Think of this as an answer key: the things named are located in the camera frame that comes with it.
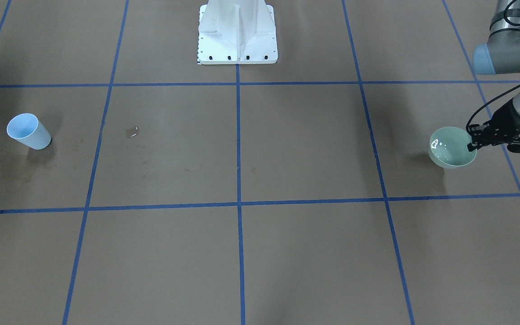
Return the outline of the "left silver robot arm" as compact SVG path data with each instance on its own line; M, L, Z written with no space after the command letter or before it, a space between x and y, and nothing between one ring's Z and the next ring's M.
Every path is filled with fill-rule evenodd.
M520 0L500 0L489 25L486 43L473 53L473 70L479 75L520 73ZM505 144L520 153L520 84L518 94L497 109L490 120L474 124L470 118L465 130L470 136L469 152L485 146Z

